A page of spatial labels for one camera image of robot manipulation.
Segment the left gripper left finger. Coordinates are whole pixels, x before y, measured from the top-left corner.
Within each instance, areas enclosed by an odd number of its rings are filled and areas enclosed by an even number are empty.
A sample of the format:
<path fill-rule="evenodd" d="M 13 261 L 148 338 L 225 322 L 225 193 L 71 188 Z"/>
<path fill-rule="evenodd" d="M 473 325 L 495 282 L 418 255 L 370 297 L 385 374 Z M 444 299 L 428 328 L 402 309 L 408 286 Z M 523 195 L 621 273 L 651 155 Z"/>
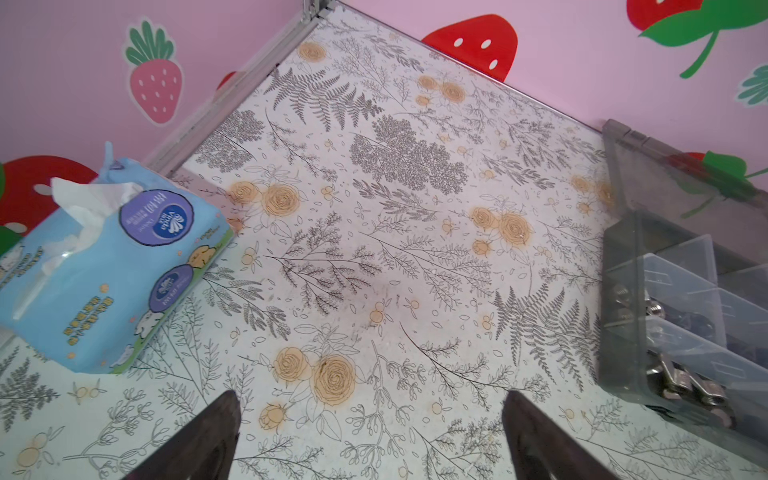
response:
<path fill-rule="evenodd" d="M 239 399 L 227 390 L 124 479 L 228 479 L 241 420 Z"/>

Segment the grey plastic compartment organizer box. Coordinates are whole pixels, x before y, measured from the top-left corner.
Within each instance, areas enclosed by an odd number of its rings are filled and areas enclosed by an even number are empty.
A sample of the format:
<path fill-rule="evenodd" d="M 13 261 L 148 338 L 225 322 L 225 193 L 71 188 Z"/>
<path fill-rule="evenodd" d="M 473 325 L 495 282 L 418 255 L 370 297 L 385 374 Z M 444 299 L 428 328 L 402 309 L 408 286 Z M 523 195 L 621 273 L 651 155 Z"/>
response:
<path fill-rule="evenodd" d="M 652 409 L 647 352 L 724 386 L 730 429 L 670 421 L 767 462 L 767 194 L 737 157 L 677 150 L 617 121 L 602 129 L 616 224 L 603 236 L 599 385 Z M 646 314 L 661 302 L 666 318 Z"/>

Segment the silver wing nuts in box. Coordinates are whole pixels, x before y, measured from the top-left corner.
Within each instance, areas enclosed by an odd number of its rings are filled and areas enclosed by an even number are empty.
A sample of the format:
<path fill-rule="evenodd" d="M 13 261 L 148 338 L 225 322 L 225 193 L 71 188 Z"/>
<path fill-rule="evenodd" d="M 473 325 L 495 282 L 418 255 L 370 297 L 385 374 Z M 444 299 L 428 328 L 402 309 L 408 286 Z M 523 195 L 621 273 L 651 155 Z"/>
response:
<path fill-rule="evenodd" d="M 736 426 L 726 388 L 673 361 L 669 355 L 647 352 L 646 380 L 653 394 L 675 405 L 674 409 L 652 406 L 665 419 L 725 429 Z"/>

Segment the blue white tissue pack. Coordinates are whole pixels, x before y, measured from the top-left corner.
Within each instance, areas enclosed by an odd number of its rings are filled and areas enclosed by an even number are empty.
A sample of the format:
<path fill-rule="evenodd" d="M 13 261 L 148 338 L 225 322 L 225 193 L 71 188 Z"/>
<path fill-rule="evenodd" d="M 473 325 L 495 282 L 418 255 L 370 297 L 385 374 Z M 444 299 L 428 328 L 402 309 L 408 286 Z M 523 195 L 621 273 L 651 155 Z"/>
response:
<path fill-rule="evenodd" d="M 128 158 L 89 184 L 56 178 L 56 210 L 1 260 L 1 328 L 90 374 L 127 370 L 233 236 L 225 215 Z"/>

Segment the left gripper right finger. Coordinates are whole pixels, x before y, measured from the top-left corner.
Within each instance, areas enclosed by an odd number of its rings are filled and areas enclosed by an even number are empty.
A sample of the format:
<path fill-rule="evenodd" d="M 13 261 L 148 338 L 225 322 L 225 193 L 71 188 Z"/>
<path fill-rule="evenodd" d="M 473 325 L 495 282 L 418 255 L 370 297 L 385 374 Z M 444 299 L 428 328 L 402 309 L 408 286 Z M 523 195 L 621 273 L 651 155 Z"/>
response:
<path fill-rule="evenodd" d="M 501 420 L 517 479 L 616 479 L 522 393 L 507 392 Z"/>

